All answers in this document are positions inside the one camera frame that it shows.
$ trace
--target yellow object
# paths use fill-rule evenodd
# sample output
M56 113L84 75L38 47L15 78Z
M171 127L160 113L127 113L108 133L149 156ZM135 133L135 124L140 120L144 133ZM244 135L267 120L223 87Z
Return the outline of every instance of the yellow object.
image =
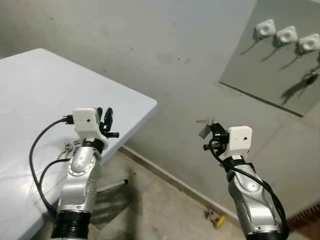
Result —
M225 216L220 217L219 221L215 225L215 228L216 229L221 228L221 226L224 224L225 220L226 220Z

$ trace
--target concrete wall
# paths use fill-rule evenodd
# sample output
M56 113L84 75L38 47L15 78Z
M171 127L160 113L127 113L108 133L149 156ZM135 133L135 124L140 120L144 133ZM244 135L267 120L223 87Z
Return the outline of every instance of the concrete wall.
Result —
M156 99L158 113L127 145L231 210L195 120L251 126L249 158L292 214L320 198L320 105L298 118L218 83L255 3L2 0L0 55L45 48Z

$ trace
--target black cylindrical base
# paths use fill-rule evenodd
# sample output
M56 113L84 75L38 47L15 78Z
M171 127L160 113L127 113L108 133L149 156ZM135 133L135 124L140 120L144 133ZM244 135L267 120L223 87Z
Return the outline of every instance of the black cylindrical base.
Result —
M259 232L246 236L246 240L283 240L281 234L277 231Z
M91 213L81 211L59 211L55 218L51 238L87 239Z

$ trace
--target tiled floor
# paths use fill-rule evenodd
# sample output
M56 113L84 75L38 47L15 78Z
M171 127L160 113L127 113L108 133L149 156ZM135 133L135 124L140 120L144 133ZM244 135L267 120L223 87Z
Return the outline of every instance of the tiled floor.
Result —
M97 196L90 240L244 240L229 222L216 230L204 218L205 207L123 153L103 167L98 187L129 179ZM48 222L33 238L47 239ZM303 240L292 236L290 240Z

